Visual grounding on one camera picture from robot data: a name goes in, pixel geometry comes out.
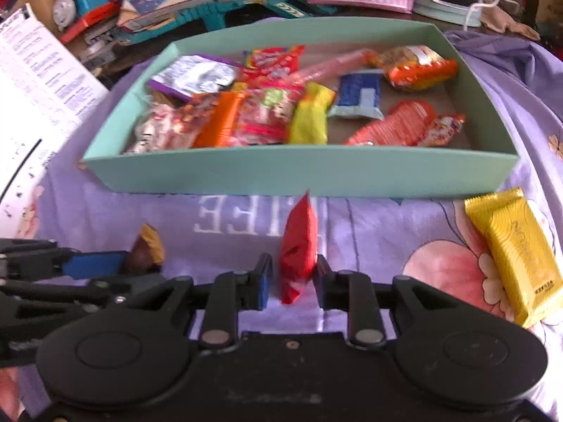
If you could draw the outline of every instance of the purple bedsheet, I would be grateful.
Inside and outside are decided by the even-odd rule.
[[[522,39],[467,32],[447,36],[480,79],[519,151],[521,160],[500,189],[524,189],[560,259],[563,162],[548,137],[563,137],[563,63]],[[83,251],[129,249],[148,222],[167,250],[165,276],[191,275],[197,283],[224,271],[250,269],[261,252],[278,255],[295,198],[112,193],[78,169],[100,125],[145,67],[131,70],[53,158],[37,200],[39,237]],[[407,273],[511,318],[486,244],[460,202],[315,198],[314,206],[320,252],[333,268],[361,271],[378,282]],[[558,322],[553,318],[534,327],[550,365],[531,399],[552,418],[559,418],[563,404],[563,327]],[[274,296],[266,311],[240,315],[242,330],[344,331],[345,325],[343,314],[318,308],[311,285],[292,306],[282,306]],[[35,369],[24,368],[20,382],[27,409],[36,414],[46,399]]]

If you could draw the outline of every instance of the white cable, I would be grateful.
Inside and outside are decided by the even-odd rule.
[[[513,3],[516,5],[516,8],[520,8],[520,4],[517,1],[514,0],[504,0],[507,3]],[[468,27],[469,27],[469,18],[471,17],[471,13],[473,13],[477,8],[494,8],[495,6],[498,6],[500,0],[493,0],[492,3],[473,3],[471,6],[469,6],[469,9],[467,10],[467,15],[465,16],[465,22],[463,23],[463,30],[467,31]]]

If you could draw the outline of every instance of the paper sheet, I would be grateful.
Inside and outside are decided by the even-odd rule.
[[[0,237],[15,237],[50,158],[107,89],[34,16],[0,24]]]

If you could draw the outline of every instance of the mint green box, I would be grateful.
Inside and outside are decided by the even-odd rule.
[[[145,83],[178,56],[315,43],[425,44],[460,63],[447,85],[478,150],[373,146],[257,146],[121,155],[146,108]],[[280,20],[171,44],[116,106],[84,156],[111,190],[130,193],[444,197],[491,192],[518,161],[502,119],[473,73],[433,24],[372,17]]]

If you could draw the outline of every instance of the yellow snack packet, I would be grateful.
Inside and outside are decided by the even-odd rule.
[[[305,95],[289,128],[290,145],[325,145],[328,141],[327,113],[336,92],[317,83],[308,83]]]
[[[489,244],[518,325],[563,306],[561,273],[522,189],[466,200],[465,212]]]

